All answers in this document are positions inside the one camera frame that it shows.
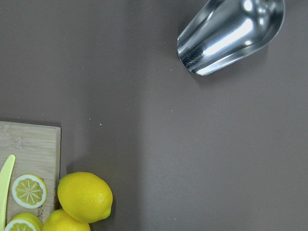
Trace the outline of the lemon half slice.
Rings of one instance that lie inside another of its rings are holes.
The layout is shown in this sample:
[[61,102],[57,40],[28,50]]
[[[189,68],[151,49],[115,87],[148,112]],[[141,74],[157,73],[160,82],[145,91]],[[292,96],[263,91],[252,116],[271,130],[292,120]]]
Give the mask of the lemon half slice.
[[16,215],[5,227],[5,231],[41,231],[42,221],[34,214],[24,212]]
[[36,175],[23,174],[12,184],[12,196],[18,205],[35,209],[43,205],[47,199],[48,190],[45,182]]

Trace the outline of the whole yellow lemon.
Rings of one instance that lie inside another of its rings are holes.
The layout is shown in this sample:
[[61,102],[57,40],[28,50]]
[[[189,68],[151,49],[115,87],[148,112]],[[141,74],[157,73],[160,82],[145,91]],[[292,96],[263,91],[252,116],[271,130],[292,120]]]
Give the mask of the whole yellow lemon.
[[78,221],[63,209],[53,211],[43,225],[43,231],[90,231],[90,225]]
[[59,181],[58,199],[74,219],[94,223],[111,214],[113,193],[109,185],[89,172],[75,172]]

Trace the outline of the steel scoop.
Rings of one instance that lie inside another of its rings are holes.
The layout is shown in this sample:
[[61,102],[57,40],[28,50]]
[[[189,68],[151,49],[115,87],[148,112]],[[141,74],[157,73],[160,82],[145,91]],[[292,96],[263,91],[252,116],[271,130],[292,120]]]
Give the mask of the steel scoop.
[[178,57],[209,75],[267,46],[284,18],[283,0],[210,0],[178,36]]

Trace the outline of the wooden cutting board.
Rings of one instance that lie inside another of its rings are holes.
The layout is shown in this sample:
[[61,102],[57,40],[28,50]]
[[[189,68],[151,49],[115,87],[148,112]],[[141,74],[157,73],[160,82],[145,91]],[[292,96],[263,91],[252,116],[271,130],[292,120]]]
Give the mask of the wooden cutting board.
[[35,209],[17,204],[12,193],[8,193],[6,221],[17,214],[30,212],[45,222],[47,217],[59,208],[57,187],[60,178],[61,128],[25,123],[0,123],[0,163],[15,155],[11,182],[23,174],[40,177],[47,186],[47,199]]

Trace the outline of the yellow plastic knife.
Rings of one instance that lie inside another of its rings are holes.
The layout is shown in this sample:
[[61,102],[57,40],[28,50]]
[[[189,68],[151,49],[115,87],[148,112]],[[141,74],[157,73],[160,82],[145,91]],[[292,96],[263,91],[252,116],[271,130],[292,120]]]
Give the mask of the yellow plastic knife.
[[8,191],[15,163],[15,155],[11,154],[6,159],[0,171],[0,230],[3,231],[6,225],[6,208]]

